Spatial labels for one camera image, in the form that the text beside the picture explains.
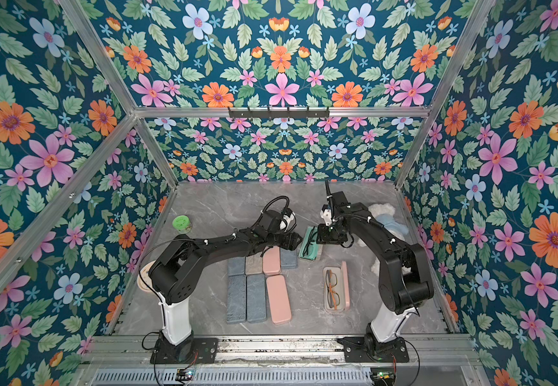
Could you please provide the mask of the grey case with white glasses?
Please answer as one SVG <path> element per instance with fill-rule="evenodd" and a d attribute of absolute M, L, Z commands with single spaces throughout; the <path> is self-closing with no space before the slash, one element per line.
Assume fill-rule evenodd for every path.
<path fill-rule="evenodd" d="M 246 276 L 228 278 L 227 316 L 228 324 L 243 323 L 246 320 Z"/>

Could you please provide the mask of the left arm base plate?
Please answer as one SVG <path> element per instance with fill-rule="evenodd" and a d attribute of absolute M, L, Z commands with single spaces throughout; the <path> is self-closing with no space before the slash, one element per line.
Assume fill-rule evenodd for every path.
<path fill-rule="evenodd" d="M 218 339 L 194 338 L 192 335 L 180 344 L 172 344 L 164 335 L 160 335 L 151 355 L 152 364 L 208 364 L 215 363 L 218 351 Z"/>

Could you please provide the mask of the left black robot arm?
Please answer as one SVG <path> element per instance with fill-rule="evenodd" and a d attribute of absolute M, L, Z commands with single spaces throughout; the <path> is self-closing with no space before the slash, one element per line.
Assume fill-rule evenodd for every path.
<path fill-rule="evenodd" d="M 206 267 L 234 257 L 263 255 L 274 247 L 294 251 L 303 241 L 295 228 L 290 199 L 278 196 L 248 228 L 227 236 L 194 239 L 179 235 L 170 241 L 143 281 L 158 298 L 163 322 L 151 362 L 185 363 L 193 358 L 189 297 Z"/>

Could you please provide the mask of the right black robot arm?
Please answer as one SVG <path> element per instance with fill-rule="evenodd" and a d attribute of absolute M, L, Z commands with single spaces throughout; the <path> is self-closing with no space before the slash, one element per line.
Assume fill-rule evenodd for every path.
<path fill-rule="evenodd" d="M 366 328 L 362 344 L 341 341 L 346 351 L 363 352 L 374 362 L 394 358 L 401 362 L 406 341 L 401 330 L 418 307 L 434 296 L 430 260 L 420 244 L 409 244 L 394 236 L 361 203 L 351 203 L 341 191 L 333 192 L 325 182 L 327 204 L 318 226 L 318 244 L 345 249 L 360 239 L 379 262 L 378 291 L 382 305 Z"/>

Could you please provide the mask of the grey case with black glasses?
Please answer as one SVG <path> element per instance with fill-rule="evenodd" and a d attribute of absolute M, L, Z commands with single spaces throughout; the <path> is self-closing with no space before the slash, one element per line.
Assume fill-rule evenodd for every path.
<path fill-rule="evenodd" d="M 255 275 L 263 273 L 263 257 L 260 253 L 245 258 L 245 274 Z"/>

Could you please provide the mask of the grey case with red glasses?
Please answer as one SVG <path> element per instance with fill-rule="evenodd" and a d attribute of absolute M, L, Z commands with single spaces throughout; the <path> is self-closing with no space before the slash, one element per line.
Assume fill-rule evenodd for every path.
<path fill-rule="evenodd" d="M 228 259 L 228 276 L 235 277 L 245 275 L 245 266 L 245 257 L 233 257 Z"/>

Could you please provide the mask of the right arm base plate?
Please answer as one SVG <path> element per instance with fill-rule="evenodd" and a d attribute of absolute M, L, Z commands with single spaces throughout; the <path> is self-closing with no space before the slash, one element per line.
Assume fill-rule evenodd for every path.
<path fill-rule="evenodd" d="M 347 363 L 408 363 L 406 341 L 399 337 L 386 343 L 377 342 L 373 336 L 337 339 L 343 346 Z"/>

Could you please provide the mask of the green case with olive glasses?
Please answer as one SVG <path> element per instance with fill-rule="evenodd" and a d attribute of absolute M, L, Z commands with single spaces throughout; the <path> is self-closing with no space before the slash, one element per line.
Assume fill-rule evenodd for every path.
<path fill-rule="evenodd" d="M 298 252 L 296 250 L 281 249 L 280 262 L 282 270 L 293 270 L 298 267 Z"/>

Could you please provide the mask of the green case with black glasses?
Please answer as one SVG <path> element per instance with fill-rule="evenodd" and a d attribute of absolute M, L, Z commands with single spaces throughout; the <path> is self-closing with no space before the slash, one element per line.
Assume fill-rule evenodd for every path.
<path fill-rule="evenodd" d="M 298 257 L 303 260 L 315 261 L 322 256 L 322 246 L 317 242 L 318 228 L 310 226 L 307 228 Z"/>

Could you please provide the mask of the grey case with yellow glasses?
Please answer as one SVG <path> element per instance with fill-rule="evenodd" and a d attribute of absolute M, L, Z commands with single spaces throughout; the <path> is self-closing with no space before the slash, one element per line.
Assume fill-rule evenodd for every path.
<path fill-rule="evenodd" d="M 249 323 L 261 323 L 267 319 L 266 286 L 263 273 L 248 275 L 246 279 L 247 309 Z"/>

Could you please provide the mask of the pink case with brown glasses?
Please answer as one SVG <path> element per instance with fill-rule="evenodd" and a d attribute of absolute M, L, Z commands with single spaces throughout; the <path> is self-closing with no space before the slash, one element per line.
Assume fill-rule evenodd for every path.
<path fill-rule="evenodd" d="M 264 253 L 262 257 L 262 270 L 266 276 L 274 276 L 281 273 L 281 249 L 279 247 L 272 247 Z"/>

